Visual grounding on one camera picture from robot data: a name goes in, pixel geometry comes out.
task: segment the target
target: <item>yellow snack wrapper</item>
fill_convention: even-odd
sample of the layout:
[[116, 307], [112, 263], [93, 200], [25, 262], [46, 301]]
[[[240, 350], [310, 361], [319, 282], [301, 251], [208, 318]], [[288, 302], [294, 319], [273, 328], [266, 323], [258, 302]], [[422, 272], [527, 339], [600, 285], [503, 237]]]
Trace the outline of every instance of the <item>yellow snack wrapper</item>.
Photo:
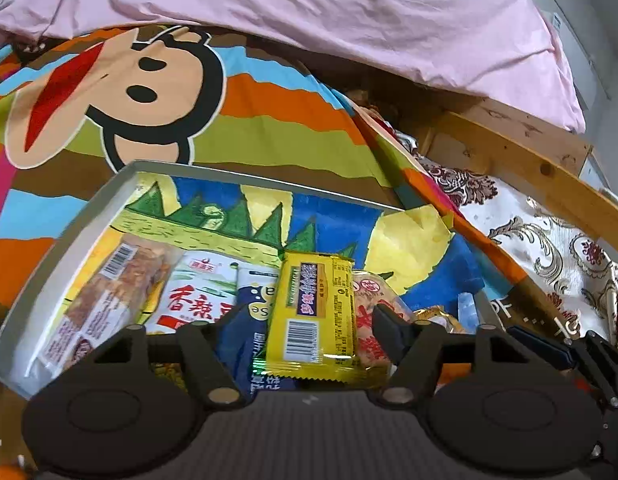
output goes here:
[[426, 319], [438, 325], [442, 325], [449, 334], [465, 334], [466, 331], [460, 322], [451, 314], [447, 314], [441, 306], [430, 306], [429, 308], [421, 308], [416, 310], [411, 320]]
[[353, 261], [333, 254], [284, 254], [266, 342], [266, 373], [355, 382]]

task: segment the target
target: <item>spicy tofu package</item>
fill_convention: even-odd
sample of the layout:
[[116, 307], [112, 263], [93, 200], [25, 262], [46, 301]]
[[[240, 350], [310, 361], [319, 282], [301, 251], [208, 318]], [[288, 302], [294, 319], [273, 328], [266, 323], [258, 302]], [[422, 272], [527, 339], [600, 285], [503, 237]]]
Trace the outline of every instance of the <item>spicy tofu package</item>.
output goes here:
[[211, 251], [186, 251], [165, 284], [148, 333], [173, 333], [195, 320], [213, 323], [236, 301], [237, 258]]
[[335, 254], [284, 254], [266, 342], [266, 372], [353, 383], [357, 356], [353, 261]]
[[362, 366], [364, 368], [388, 368], [391, 362], [372, 332], [374, 307], [377, 304], [386, 305], [407, 322], [412, 321], [412, 312], [380, 276], [371, 272], [355, 270], [353, 272], [353, 290], [358, 355]]
[[240, 390], [253, 396], [258, 390], [292, 390], [295, 381], [264, 375], [253, 361], [266, 343], [268, 318], [276, 294], [279, 270], [240, 264], [236, 308], [240, 311], [218, 336], [215, 353], [230, 371]]
[[182, 250], [169, 244], [122, 236], [68, 306], [36, 361], [55, 378], [135, 322], [148, 293], [180, 254]]

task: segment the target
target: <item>dried meat package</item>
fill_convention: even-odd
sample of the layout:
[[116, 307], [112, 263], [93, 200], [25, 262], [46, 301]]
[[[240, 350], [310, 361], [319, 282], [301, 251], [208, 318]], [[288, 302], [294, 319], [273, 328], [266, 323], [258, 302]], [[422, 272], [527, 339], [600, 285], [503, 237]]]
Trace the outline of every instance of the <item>dried meat package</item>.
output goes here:
[[169, 334], [192, 321], [220, 319], [235, 305], [239, 264], [243, 262], [225, 254], [186, 251], [144, 323], [147, 332]]
[[412, 313], [400, 297], [376, 274], [364, 270], [353, 272], [354, 306], [358, 333], [358, 355], [365, 368], [391, 365], [377, 339], [372, 333], [372, 315], [377, 304], [384, 304], [405, 321], [411, 321]]
[[125, 234], [80, 289], [37, 361], [55, 378], [135, 322], [149, 291], [180, 254], [182, 250], [172, 245]]

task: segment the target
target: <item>clear plastic snack bag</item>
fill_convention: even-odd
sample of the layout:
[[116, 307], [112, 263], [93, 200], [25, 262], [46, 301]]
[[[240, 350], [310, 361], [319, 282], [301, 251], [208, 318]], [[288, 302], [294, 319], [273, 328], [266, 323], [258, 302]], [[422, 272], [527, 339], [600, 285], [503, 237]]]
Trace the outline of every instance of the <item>clear plastic snack bag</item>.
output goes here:
[[182, 250], [172, 245], [123, 235], [62, 314], [36, 356], [33, 370], [42, 365], [55, 378], [135, 322], [148, 293], [180, 254]]
[[195, 320], [213, 323], [235, 305], [241, 260], [211, 251], [186, 251], [144, 323], [148, 333], [173, 333]]

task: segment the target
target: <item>blue snack package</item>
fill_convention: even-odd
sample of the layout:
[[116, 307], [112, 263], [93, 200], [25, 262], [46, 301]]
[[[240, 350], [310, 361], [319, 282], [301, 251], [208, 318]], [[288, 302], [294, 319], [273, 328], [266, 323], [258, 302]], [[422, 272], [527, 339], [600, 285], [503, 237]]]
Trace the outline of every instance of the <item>blue snack package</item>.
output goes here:
[[257, 390], [295, 390], [294, 380], [254, 372], [252, 365], [265, 347], [278, 273], [271, 267], [239, 265], [235, 308], [241, 310], [218, 335], [215, 353], [247, 397]]

